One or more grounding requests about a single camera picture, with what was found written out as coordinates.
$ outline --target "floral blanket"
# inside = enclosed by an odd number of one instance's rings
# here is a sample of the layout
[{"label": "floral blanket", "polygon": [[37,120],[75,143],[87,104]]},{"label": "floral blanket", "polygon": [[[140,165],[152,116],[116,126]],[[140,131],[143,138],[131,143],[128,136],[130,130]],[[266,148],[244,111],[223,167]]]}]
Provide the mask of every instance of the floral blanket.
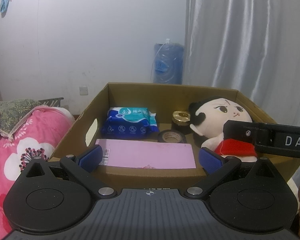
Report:
[{"label": "floral blanket", "polygon": [[63,108],[38,106],[14,133],[12,142],[0,136],[0,239],[11,231],[2,209],[9,189],[33,157],[49,160],[73,122]]}]

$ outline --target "gray curtain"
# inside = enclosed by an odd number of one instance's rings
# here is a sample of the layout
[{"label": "gray curtain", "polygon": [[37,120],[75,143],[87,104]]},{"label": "gray curtain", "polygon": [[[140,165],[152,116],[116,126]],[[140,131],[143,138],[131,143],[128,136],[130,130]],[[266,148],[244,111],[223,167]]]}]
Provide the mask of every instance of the gray curtain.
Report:
[{"label": "gray curtain", "polygon": [[234,88],[300,125],[300,0],[188,0],[183,83]]}]

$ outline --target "barcode sticker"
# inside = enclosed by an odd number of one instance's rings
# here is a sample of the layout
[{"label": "barcode sticker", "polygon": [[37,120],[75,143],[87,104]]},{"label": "barcode sticker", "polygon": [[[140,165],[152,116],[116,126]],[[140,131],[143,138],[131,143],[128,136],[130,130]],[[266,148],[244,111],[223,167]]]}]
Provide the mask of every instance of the barcode sticker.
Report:
[{"label": "barcode sticker", "polygon": [[107,165],[108,165],[109,154],[110,154],[110,149],[104,149],[104,150],[103,150],[102,161],[100,162],[99,165],[104,165],[104,166],[107,166]]}]

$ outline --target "doll head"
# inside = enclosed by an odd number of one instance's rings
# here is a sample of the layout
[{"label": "doll head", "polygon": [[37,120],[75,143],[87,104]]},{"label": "doll head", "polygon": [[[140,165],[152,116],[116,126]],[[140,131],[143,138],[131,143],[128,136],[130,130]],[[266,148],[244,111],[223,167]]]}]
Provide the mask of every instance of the doll head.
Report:
[{"label": "doll head", "polygon": [[225,98],[214,97],[189,106],[190,128],[200,136],[210,139],[223,131],[228,120],[252,122],[249,113],[237,103]]}]

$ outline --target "gray ribbed surface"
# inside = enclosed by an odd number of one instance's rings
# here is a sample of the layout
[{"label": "gray ribbed surface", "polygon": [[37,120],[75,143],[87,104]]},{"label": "gray ribbed surface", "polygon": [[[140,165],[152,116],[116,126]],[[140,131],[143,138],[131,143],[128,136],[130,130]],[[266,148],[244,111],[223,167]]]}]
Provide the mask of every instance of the gray ribbed surface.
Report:
[{"label": "gray ribbed surface", "polygon": [[215,220],[200,200],[188,200],[178,190],[124,189],[100,200],[83,222],[53,236],[14,232],[7,240],[297,240],[287,230],[269,235],[234,231]]}]

